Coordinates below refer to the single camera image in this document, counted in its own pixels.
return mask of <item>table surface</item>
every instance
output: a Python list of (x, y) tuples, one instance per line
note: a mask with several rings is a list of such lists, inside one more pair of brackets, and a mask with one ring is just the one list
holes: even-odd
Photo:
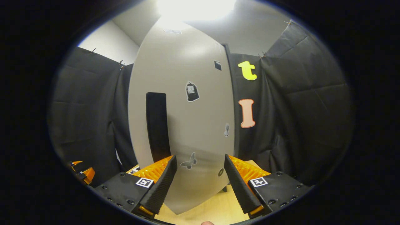
[[(253, 160), (247, 162), (259, 168)], [(220, 191), (202, 204), (179, 215), (176, 215), (166, 205), (162, 204), (160, 212), (155, 216), (155, 219), (177, 225), (200, 225), (205, 221), (211, 221), (215, 225), (225, 225), (249, 219), (249, 216), (243, 213), (232, 186), (227, 185), (226, 189), (227, 192)]]

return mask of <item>large white panel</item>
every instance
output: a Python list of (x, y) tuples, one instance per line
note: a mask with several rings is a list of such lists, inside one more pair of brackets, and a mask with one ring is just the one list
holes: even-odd
[[(179, 30), (181, 34), (164, 30)], [(216, 69), (214, 61), (221, 63)], [(189, 102), (186, 84), (200, 96)], [(160, 18), (140, 46), (129, 86), (129, 129), (141, 168), (153, 163), (146, 125), (146, 93), (166, 93), (171, 154), (178, 170), (165, 204), (176, 214), (209, 199), (228, 184), (225, 154), (234, 151), (234, 103), (225, 49), (214, 39), (182, 22)], [(229, 124), (229, 136), (225, 127)], [(195, 152), (197, 164), (179, 166)]]

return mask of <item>small gray sticker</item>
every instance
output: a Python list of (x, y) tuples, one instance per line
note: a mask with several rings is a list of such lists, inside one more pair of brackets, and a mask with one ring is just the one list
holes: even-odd
[(224, 132), (224, 135), (225, 135), (226, 137), (229, 136), (229, 124), (228, 124), (228, 123), (225, 125), (225, 132)]
[(180, 30), (164, 29), (164, 31), (167, 33), (182, 34)]

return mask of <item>black sticker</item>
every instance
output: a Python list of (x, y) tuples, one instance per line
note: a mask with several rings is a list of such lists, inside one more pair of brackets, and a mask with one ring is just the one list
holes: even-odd
[(186, 83), (186, 96), (188, 97), (188, 102), (193, 102), (200, 98), (196, 85), (190, 81)]
[(214, 66), (215, 66), (215, 68), (216, 68), (216, 69), (218, 69), (218, 70), (221, 70), (221, 71), (222, 71), (222, 68), (221, 68), (221, 62), (218, 62), (218, 61), (215, 61), (215, 60), (214, 60)]
[(224, 173), (224, 168), (221, 168), (220, 171), (218, 172), (218, 177), (220, 177)]

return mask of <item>black curtain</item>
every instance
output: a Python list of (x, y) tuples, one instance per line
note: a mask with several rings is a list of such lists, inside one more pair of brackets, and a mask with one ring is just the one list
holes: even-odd
[(94, 187), (137, 164), (127, 122), (132, 67), (76, 48), (55, 78), (48, 114), (53, 144), (65, 162), (93, 167)]
[(288, 136), (299, 144), (291, 150), (297, 179), (314, 184), (332, 170), (352, 137), (350, 87), (326, 46), (295, 21), (260, 61), (275, 87), (275, 103), (286, 105), (292, 119), (286, 130), (297, 133), (298, 139)]
[[(235, 103), (235, 152), (269, 172), (313, 185), (344, 154), (354, 128), (350, 88), (335, 58), (296, 22), (264, 56), (230, 53)], [(249, 61), (256, 80), (238, 64)], [(240, 99), (254, 100), (254, 127), (241, 128)]]

